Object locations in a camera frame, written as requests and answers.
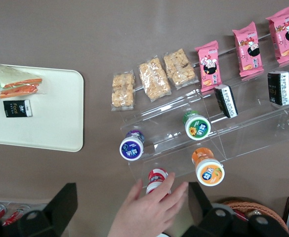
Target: clear acrylic display stand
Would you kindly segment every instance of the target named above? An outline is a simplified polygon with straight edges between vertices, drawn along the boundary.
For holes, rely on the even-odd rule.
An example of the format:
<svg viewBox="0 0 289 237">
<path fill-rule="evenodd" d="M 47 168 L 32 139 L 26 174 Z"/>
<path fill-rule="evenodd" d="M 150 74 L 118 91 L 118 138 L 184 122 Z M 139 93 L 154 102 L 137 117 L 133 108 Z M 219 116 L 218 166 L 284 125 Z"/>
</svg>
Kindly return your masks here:
<svg viewBox="0 0 289 237">
<path fill-rule="evenodd" d="M 146 186 L 148 173 L 156 167 L 177 176 L 194 172 L 191 155 L 199 147 L 211 149 L 222 162 L 289 140 L 289 105 L 271 103 L 267 83 L 270 71 L 289 71 L 289 62 L 278 64 L 270 35 L 263 36 L 259 46 L 264 71 L 247 78 L 239 76 L 235 48 L 219 55 L 222 82 L 231 86 L 239 112 L 234 118 L 220 111 L 213 91 L 201 94 L 200 82 L 179 90 L 172 88 L 171 95 L 152 103 L 142 87 L 136 89 L 134 110 L 120 112 L 122 139 L 132 129 L 145 136 L 141 159 L 129 162 L 135 179 L 142 178 Z M 198 63 L 195 70 L 200 77 Z M 197 110 L 211 122 L 209 137 L 194 141 L 187 136 L 182 118 L 188 110 Z"/>
</svg>

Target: pink snack package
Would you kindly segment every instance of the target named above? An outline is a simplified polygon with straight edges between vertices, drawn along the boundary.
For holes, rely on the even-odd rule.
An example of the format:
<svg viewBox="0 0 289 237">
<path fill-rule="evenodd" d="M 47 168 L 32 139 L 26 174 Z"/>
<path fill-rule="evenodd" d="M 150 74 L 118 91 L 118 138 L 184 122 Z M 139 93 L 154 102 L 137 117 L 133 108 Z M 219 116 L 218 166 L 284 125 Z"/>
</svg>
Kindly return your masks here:
<svg viewBox="0 0 289 237">
<path fill-rule="evenodd" d="M 269 21 L 277 61 L 286 62 L 289 60 L 289 7 L 266 19 Z"/>
<path fill-rule="evenodd" d="M 209 91 L 222 84 L 218 61 L 218 42 L 212 41 L 195 50 L 199 55 L 202 92 Z"/>
<path fill-rule="evenodd" d="M 241 30 L 233 30 L 233 33 L 239 59 L 240 76 L 245 77 L 263 71 L 255 23 L 251 22 Z"/>
</svg>

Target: sunflower logo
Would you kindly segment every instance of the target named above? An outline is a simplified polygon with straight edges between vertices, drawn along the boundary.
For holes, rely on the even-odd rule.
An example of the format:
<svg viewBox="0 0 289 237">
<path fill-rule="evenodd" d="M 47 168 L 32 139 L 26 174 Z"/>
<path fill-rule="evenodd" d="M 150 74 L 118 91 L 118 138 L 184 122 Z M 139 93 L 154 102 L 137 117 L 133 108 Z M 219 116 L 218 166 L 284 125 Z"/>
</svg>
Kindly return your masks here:
<svg viewBox="0 0 289 237">
<path fill-rule="evenodd" d="M 195 136 L 196 133 L 197 133 L 196 128 L 195 128 L 195 127 L 190 127 L 190 128 L 189 128 L 189 133 L 190 133 L 190 135 Z"/>
</svg>

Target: sandwich wrapper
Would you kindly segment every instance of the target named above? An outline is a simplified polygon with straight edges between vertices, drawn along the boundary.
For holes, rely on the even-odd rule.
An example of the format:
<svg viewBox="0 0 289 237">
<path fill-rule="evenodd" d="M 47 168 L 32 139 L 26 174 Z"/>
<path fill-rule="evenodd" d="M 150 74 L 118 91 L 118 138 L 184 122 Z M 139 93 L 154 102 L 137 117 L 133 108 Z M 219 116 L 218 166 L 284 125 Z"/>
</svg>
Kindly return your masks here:
<svg viewBox="0 0 289 237">
<path fill-rule="evenodd" d="M 0 99 L 36 93 L 42 78 L 0 64 Z"/>
</svg>

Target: wicker basket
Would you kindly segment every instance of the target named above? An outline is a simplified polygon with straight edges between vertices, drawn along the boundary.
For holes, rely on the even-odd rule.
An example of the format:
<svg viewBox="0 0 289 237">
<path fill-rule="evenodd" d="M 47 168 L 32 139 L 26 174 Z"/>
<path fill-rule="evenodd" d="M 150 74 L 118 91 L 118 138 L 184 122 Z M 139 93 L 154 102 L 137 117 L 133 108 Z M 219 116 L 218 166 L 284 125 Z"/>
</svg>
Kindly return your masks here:
<svg viewBox="0 0 289 237">
<path fill-rule="evenodd" d="M 254 210 L 259 210 L 263 215 L 270 216 L 277 220 L 279 224 L 289 233 L 288 227 L 283 221 L 283 219 L 273 210 L 269 209 L 266 206 L 263 206 L 261 204 L 255 203 L 255 202 L 247 202 L 247 201 L 241 201 L 241 200 L 231 200 L 226 201 L 223 203 L 224 205 L 229 206 L 230 208 L 234 210 L 238 210 L 239 212 L 246 214 Z"/>
</svg>

